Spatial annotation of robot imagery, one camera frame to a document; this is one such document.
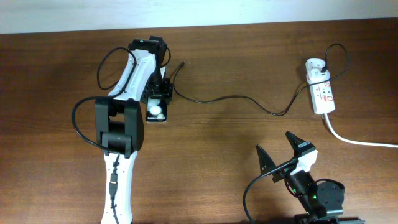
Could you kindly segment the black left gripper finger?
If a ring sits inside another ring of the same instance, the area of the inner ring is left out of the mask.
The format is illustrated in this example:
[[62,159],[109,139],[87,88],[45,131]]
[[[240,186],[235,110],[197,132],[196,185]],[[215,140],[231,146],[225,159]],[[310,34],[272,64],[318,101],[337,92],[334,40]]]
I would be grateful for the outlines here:
[[164,86],[160,89],[160,99],[165,101],[167,105],[170,104],[173,98],[173,87]]
[[144,88],[141,95],[141,102],[147,104],[149,97],[152,95],[152,90]]

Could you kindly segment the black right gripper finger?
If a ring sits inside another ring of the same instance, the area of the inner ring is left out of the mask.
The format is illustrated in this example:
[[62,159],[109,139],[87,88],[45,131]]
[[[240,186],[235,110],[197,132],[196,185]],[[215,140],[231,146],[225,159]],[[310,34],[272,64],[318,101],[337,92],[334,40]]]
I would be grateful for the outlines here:
[[294,150],[294,157],[302,157],[316,149],[310,141],[303,140],[290,131],[286,131],[285,136]]
[[268,155],[268,153],[259,144],[256,146],[256,151],[259,158],[261,175],[270,172],[276,167],[270,155]]

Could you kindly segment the black smartphone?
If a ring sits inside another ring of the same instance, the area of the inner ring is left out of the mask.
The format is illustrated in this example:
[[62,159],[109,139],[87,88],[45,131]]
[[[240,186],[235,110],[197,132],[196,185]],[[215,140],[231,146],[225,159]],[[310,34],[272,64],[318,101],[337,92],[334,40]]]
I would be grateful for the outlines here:
[[148,98],[146,121],[148,123],[164,123],[167,120],[167,104],[164,99]]

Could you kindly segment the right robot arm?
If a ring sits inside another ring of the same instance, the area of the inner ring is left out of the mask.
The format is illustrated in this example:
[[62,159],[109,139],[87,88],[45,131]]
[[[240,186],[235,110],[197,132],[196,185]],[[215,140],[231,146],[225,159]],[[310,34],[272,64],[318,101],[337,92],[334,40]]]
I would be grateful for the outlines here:
[[317,160],[316,147],[290,131],[285,136],[293,149],[293,157],[276,165],[265,149],[257,145],[261,174],[249,185],[270,175],[275,183],[284,181],[287,190],[299,200],[305,210],[304,214],[294,216],[295,223],[365,223],[365,220],[358,218],[339,218],[343,214],[344,185],[331,179],[314,180],[310,169]]

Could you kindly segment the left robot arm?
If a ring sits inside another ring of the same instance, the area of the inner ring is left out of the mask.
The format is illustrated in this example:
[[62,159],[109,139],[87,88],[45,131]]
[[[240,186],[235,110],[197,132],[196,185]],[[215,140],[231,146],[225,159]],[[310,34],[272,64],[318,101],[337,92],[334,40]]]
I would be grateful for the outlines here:
[[165,122],[173,85],[165,76],[169,48],[161,37],[135,39],[128,61],[109,95],[95,101],[96,141],[106,165],[102,223],[132,223],[134,162],[144,141],[144,122]]

